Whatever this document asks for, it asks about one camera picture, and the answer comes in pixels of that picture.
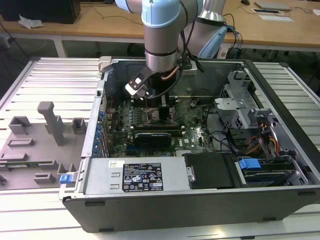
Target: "motherboard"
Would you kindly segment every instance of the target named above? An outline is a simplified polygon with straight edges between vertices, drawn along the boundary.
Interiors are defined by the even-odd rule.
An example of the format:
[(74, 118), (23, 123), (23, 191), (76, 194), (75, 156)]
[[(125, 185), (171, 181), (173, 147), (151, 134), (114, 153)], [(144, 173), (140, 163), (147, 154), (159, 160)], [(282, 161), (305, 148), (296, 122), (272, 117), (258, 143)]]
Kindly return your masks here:
[(176, 99), (172, 106), (135, 106), (123, 101), (106, 108), (109, 157), (173, 157), (214, 152), (205, 129), (208, 104), (196, 98)]

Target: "computer case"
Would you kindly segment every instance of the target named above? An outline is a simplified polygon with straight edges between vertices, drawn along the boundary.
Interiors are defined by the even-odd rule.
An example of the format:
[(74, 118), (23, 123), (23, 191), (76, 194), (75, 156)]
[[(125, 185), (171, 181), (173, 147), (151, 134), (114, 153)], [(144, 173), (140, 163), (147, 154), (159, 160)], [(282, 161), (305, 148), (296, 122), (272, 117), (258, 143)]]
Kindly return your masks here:
[(17, 21), (20, 14), (31, 20), (73, 24), (80, 11), (80, 0), (0, 0), (0, 14), (5, 21)]

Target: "floor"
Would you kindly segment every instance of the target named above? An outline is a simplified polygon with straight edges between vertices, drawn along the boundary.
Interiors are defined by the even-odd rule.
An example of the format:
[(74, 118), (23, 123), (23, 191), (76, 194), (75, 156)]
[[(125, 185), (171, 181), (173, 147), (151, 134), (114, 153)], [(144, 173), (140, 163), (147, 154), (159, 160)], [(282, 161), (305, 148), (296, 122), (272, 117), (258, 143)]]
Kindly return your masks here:
[[(23, 50), (30, 56), (35, 57), (57, 57), (56, 48), (53, 41), (41, 39), (17, 39)], [(6, 93), (12, 82), (20, 74), (21, 70), (27, 64), (28, 59), (24, 57), (22, 51), (13, 41), (11, 48), (0, 52), (0, 98)], [(108, 43), (101, 42), (102, 56), (128, 56), (128, 43)], [(96, 44), (90, 41), (66, 41), (65, 48), (69, 57), (72, 58), (96, 58)], [(233, 58), (235, 49), (230, 51), (228, 58)], [(254, 62), (270, 62), (268, 60), (269, 52), (266, 50), (243, 49), (238, 59), (250, 59)], [(135, 44), (130, 56), (143, 57), (144, 47), (142, 44)], [(319, 61), (313, 52), (289, 52), (288, 56), (283, 51), (272, 62), (286, 62), (289, 66), (307, 83), (316, 72)], [(317, 91), (320, 85), (320, 79), (314, 77), (310, 87)]]

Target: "blue cable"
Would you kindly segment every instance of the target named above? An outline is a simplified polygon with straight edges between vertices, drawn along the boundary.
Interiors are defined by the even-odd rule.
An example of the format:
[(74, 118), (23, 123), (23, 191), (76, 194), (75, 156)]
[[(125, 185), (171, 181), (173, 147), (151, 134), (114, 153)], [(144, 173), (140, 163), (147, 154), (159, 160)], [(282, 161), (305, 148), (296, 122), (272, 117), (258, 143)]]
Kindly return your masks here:
[(239, 34), (238, 32), (236, 31), (236, 29), (232, 26), (230, 26), (229, 24), (225, 23), (225, 25), (236, 35), (236, 37), (238, 38), (238, 47), (237, 47), (237, 50), (236, 50), (236, 53), (233, 57), (233, 59), (236, 59), (239, 52), (240, 52), (240, 37), (239, 37)]

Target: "wooden desk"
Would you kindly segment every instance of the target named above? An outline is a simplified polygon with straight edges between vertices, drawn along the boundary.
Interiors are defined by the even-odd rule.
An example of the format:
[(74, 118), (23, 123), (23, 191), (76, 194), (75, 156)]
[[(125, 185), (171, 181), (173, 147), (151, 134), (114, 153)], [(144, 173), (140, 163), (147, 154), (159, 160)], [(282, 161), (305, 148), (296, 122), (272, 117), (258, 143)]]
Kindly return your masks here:
[[(297, 0), (264, 0), (281, 2), (290, 7), (320, 9), (320, 2)], [(143, 43), (144, 30), (141, 17), (131, 14), (117, 6), (96, 6), (81, 4), (81, 13), (74, 24), (45, 22), (44, 27), (27, 29), (18, 22), (1, 20), (3, 26), (15, 38), (53, 40), (59, 57), (67, 57), (63, 46), (64, 40)], [(249, 6), (240, 0), (227, 0), (224, 14), (232, 14), (236, 30), (243, 36), (243, 48), (320, 52), (320, 16), (306, 13), (295, 8), (290, 14), (294, 22), (277, 22), (262, 20), (251, 8), (258, 8), (251, 0)], [(230, 16), (225, 17), (232, 24)], [(8, 34), (0, 28), (0, 37)], [(228, 33), (219, 51), (219, 58), (224, 58), (228, 48), (233, 44), (234, 36)]]
[[(235, 28), (243, 37), (243, 48), (320, 52), (320, 16), (305, 12), (312, 11), (312, 9), (320, 10), (320, 2), (297, 0), (264, 1), (284, 3), (291, 8), (295, 7), (289, 12), (282, 11), (283, 15), (278, 15), (290, 17), (294, 22), (266, 21), (259, 17), (257, 13), (249, 14), (253, 13), (252, 9), (258, 9), (258, 6), (254, 4), (254, 0), (250, 0), (251, 4), (248, 6), (241, 4), (237, 0), (227, 0), (223, 14), (232, 14), (234, 16)], [(233, 23), (231, 16), (225, 16), (225, 19), (228, 24)], [(220, 54), (222, 55), (228, 51), (235, 39), (232, 33), (227, 33), (227, 35), (229, 39), (225, 38), (225, 43), (222, 44), (220, 49)]]
[[(1, 19), (1, 23), (15, 38), (53, 40), (58, 56), (62, 58), (68, 56), (63, 46), (65, 40), (144, 42), (141, 16), (126, 12), (115, 5), (89, 6), (90, 4), (81, 3), (81, 13), (74, 24), (44, 22), (44, 27), (27, 29), (16, 21), (3, 21)], [(8, 37), (8, 34), (1, 27), (0, 37)]]

